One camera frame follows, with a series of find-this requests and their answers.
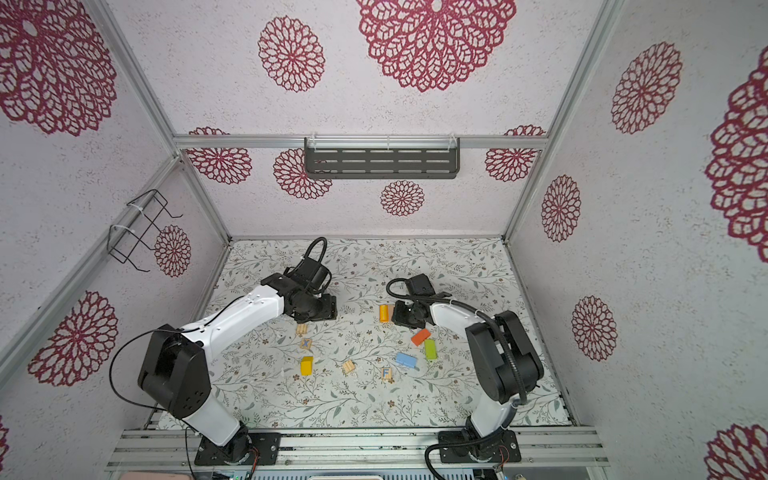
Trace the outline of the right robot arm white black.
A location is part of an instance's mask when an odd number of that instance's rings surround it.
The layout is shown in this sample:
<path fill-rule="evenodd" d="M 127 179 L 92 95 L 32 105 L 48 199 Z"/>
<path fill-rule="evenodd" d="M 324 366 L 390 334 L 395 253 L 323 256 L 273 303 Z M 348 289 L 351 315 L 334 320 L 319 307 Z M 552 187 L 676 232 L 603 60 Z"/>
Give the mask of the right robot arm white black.
<path fill-rule="evenodd" d="M 506 310 L 491 316 L 437 292 L 424 274 L 392 279 L 385 289 L 396 299 L 396 325 L 444 328 L 467 342 L 482 391 L 462 430 L 440 433 L 437 445 L 427 449 L 426 462 L 434 452 L 443 463 L 517 461 L 519 447 L 509 427 L 545 373 L 518 315 Z"/>

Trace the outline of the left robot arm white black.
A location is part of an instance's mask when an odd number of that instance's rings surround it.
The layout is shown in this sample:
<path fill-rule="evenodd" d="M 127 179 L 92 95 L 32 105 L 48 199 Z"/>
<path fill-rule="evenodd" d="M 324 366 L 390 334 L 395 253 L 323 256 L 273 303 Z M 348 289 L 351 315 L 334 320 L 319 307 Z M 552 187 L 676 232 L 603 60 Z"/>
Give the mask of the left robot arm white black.
<path fill-rule="evenodd" d="M 145 332 L 149 343 L 138 387 L 164 410 L 201 436 L 198 465 L 257 463 L 266 452 L 248 427 L 212 391 L 209 365 L 232 344 L 281 316 L 298 324 L 333 320 L 337 303 L 322 257 L 305 252 L 299 263 L 264 278 L 220 311 L 180 328 L 169 324 Z"/>

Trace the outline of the red wood block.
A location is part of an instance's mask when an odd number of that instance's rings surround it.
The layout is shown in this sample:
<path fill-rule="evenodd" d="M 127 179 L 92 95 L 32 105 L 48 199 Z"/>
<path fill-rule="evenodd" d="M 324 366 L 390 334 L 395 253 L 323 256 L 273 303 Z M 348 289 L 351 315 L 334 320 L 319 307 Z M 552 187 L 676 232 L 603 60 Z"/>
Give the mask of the red wood block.
<path fill-rule="evenodd" d="M 411 337 L 411 342 L 412 342 L 412 343 L 413 343 L 415 346 L 420 346 L 420 345 L 422 345 L 422 344 L 423 344 L 423 343 L 424 343 L 424 342 L 425 342 L 427 339 L 429 339 L 430 337 L 431 337 L 431 332 L 430 332 L 428 329 L 424 328 L 424 329 L 421 329 L 420 331 L 418 331 L 416 334 L 414 334 L 414 335 Z"/>

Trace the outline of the green wood block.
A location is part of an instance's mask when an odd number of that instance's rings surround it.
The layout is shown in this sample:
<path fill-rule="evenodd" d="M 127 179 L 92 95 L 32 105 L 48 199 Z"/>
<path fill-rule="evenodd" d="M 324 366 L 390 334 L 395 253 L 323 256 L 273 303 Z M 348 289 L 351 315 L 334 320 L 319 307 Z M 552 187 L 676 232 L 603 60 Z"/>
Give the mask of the green wood block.
<path fill-rule="evenodd" d="M 438 358 L 437 345 L 433 339 L 427 339 L 423 342 L 425 358 L 428 361 L 434 361 Z"/>

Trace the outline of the blue wood block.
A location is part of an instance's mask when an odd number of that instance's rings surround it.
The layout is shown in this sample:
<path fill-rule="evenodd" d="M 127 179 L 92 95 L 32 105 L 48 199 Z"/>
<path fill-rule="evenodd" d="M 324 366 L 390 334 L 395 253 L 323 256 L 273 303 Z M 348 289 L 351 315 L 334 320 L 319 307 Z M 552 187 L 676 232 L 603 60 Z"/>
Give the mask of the blue wood block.
<path fill-rule="evenodd" d="M 416 369 L 418 365 L 418 360 L 415 357 L 405 353 L 397 353 L 395 355 L 395 362 L 397 365 L 408 369 Z"/>

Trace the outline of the yellow wood block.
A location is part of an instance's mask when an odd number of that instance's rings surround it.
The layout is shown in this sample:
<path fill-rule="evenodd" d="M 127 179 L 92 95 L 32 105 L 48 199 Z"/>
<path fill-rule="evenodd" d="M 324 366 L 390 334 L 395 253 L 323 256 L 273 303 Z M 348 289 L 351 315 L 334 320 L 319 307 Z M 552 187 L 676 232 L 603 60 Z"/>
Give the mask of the yellow wood block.
<path fill-rule="evenodd" d="M 314 358 L 312 356 L 304 356 L 300 360 L 300 374 L 302 376 L 311 376 L 313 373 Z"/>

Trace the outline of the grey metal wall shelf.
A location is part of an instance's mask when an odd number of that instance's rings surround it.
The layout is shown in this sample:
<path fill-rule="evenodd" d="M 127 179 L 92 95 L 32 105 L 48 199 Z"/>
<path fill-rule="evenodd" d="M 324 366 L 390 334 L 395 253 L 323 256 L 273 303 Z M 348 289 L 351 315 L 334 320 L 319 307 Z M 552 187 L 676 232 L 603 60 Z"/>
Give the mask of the grey metal wall shelf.
<path fill-rule="evenodd" d="M 455 137 L 436 141 L 304 140 L 304 169 L 313 180 L 449 180 L 461 166 Z"/>

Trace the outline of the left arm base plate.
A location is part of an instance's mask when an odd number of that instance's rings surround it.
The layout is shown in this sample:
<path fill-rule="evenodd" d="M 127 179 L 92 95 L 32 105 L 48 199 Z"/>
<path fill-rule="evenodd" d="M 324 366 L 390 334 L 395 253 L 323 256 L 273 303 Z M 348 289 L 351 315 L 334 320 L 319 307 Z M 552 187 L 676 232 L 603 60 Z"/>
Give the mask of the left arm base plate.
<path fill-rule="evenodd" d="M 201 439 L 193 464 L 195 466 L 272 466 L 277 462 L 282 435 L 279 433 L 238 433 L 225 446 L 217 446 L 206 437 Z"/>

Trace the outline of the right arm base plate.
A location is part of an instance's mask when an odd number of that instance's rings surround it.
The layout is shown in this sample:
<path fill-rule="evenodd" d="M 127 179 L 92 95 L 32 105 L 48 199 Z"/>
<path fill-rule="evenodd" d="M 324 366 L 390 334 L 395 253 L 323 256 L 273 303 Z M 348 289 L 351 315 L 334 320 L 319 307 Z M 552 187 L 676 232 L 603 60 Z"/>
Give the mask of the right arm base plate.
<path fill-rule="evenodd" d="M 459 443 L 469 442 L 463 431 L 440 431 L 437 439 L 440 461 L 445 464 L 518 463 L 522 459 L 517 437 L 508 429 L 469 446 L 459 446 Z"/>

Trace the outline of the aluminium rail front frame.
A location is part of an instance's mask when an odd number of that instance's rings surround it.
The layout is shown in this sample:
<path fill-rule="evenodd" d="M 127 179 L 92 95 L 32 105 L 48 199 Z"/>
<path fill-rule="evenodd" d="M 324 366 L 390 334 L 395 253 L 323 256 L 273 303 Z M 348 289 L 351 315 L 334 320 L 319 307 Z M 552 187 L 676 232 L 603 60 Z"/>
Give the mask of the aluminium rail front frame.
<path fill-rule="evenodd" d="M 479 454 L 455 452 L 458 428 L 255 429 L 241 461 L 226 462 L 184 430 L 126 430 L 105 471 L 207 472 L 216 468 L 362 471 L 522 467 L 605 468 L 610 462 L 592 427 L 511 427 Z"/>

